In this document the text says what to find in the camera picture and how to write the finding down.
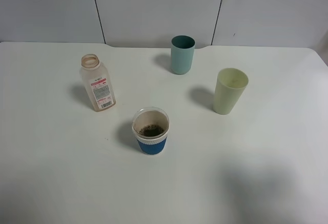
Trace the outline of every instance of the wall seam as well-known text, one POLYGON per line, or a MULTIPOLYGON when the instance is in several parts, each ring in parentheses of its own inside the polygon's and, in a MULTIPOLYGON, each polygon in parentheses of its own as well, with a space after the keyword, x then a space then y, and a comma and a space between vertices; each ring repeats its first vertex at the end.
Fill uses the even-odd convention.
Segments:
POLYGON ((104 38, 104 43, 106 44, 106 39, 105 39, 105 35, 104 35, 103 25, 101 24, 101 19, 100 19, 100 15, 99 15, 97 0, 94 0, 94 3, 96 5, 96 9, 97 9, 97 14, 98 14, 98 19, 99 19, 99 23, 100 23, 101 32, 102 32, 102 37, 104 38))
POLYGON ((217 16, 216 16, 216 22, 215 22, 215 27, 214 27, 212 41, 211 41, 211 46, 213 45, 214 35, 215 35, 216 27, 217 27, 217 22, 219 20, 219 14, 220 14, 220 11, 221 11, 222 1, 223 0, 220 1, 219 11, 217 12, 217 16))

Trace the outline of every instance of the plastic bottle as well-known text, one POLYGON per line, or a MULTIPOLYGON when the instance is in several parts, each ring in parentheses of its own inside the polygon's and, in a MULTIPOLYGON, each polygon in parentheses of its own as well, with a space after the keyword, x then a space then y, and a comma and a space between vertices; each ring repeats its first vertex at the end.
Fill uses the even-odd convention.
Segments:
POLYGON ((81 59, 80 74, 95 111, 106 110, 116 104, 107 68, 95 54, 81 59))

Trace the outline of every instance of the teal cup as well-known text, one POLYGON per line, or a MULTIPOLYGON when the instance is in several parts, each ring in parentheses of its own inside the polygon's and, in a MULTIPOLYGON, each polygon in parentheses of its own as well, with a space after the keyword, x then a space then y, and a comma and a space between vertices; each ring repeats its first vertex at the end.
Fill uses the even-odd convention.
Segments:
POLYGON ((171 69, 176 74, 186 74, 193 62, 195 41, 189 36, 179 35, 171 43, 171 69))

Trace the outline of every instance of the light green cup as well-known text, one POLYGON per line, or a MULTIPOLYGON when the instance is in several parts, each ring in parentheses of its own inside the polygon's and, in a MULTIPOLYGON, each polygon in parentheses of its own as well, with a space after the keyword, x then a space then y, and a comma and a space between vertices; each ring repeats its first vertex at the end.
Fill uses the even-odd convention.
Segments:
POLYGON ((217 75, 213 109, 227 115, 234 108, 248 84, 247 75, 239 69, 222 69, 217 75))
POLYGON ((179 35, 171 43, 171 69, 176 74, 186 74, 193 62, 195 41, 189 36, 179 35))

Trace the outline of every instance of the cup rim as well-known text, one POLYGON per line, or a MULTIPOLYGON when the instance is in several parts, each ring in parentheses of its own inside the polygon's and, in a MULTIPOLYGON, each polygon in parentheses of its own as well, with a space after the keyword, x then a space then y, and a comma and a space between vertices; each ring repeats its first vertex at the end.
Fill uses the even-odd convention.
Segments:
POLYGON ((135 113, 135 115, 133 116, 133 119, 132 119, 132 131, 135 133, 136 136, 138 136, 138 137, 140 137, 140 138, 143 138, 143 139, 145 139, 145 140, 153 140, 153 139, 160 138, 160 137, 162 137, 162 136, 164 136, 164 135, 167 134, 167 132, 169 131, 169 128, 170 128, 170 120, 169 120, 169 116, 167 115, 167 113, 165 113, 164 110, 162 110, 162 109, 160 109, 160 108, 158 108, 158 107, 145 107, 145 108, 142 108, 142 109, 140 109, 139 111, 137 111, 137 113, 135 113), (143 114, 143 113, 145 113, 145 112, 148 112, 148 111, 157 111, 157 112, 160 112, 160 113, 162 113, 162 114, 166 117, 166 119, 168 120, 168 126, 164 129, 164 131, 163 131, 161 134, 159 134, 159 135, 157 135, 157 136, 153 136, 153 137, 146 137, 146 136, 143 136, 143 135, 139 134, 139 132, 137 132, 137 131, 134 129, 134 127, 133 127, 133 124, 134 124, 135 120, 136 120, 141 114, 143 114))
POLYGON ((191 38, 190 36, 188 36, 188 35, 177 35, 177 36, 175 36, 175 37, 173 37, 173 38, 171 39, 171 44, 172 44, 174 47, 178 48, 178 49, 181 49, 181 50, 188 50, 188 49, 191 49, 191 48, 195 47, 195 45, 196 45, 196 41, 195 41, 193 38, 191 38), (175 39, 177 39, 177 38, 179 38, 179 37, 186 37, 187 39, 192 40, 193 45, 192 45, 191 47, 189 47, 189 48, 181 48, 181 47, 176 46, 176 45, 173 43, 173 40, 175 40, 175 39))
POLYGON ((240 69, 236 69, 236 68, 224 68, 224 69, 221 69, 221 70, 219 71, 218 75, 217 75, 217 79, 218 79, 218 81, 221 83, 221 85, 223 85, 223 86, 225 86, 225 87, 227 87, 227 88, 229 88, 229 89, 233 89, 233 90, 244 89, 244 88, 248 85, 248 83, 249 83, 248 76, 247 76, 244 72, 242 72, 240 69), (229 86, 227 86, 226 84, 224 84, 224 83, 220 80, 219 75, 220 75, 220 73, 221 73, 222 71, 227 70, 227 69, 234 69, 234 70, 237 70, 237 71, 241 72, 241 73, 246 77, 246 79, 247 79, 247 83, 246 83, 246 85, 244 85, 243 87, 234 88, 234 87, 229 87, 229 86))

